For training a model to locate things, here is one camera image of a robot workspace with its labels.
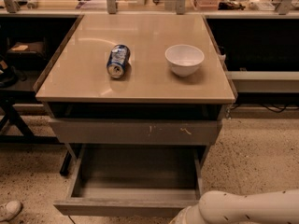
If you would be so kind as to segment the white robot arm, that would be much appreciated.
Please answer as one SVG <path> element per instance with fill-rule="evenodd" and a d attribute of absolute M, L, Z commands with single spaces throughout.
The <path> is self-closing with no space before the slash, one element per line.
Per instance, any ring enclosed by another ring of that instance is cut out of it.
<path fill-rule="evenodd" d="M 299 224 L 299 190 L 254 195 L 206 192 L 198 204 L 181 210 L 169 224 Z"/>

